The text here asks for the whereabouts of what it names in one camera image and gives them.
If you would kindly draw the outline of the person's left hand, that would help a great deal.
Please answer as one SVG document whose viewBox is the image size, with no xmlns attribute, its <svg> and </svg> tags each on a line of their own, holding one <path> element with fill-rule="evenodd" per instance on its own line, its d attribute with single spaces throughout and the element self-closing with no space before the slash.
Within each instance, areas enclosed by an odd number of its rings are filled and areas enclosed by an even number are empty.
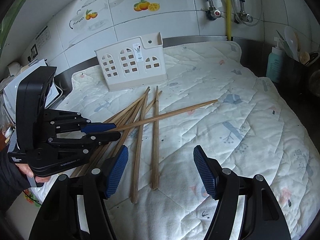
<svg viewBox="0 0 320 240">
<path fill-rule="evenodd" d="M 29 178 L 34 178 L 37 183 L 46 183 L 51 178 L 51 176 L 43 178 L 35 176 L 28 164 L 16 164 L 16 166 L 23 174 L 27 175 Z"/>
</svg>

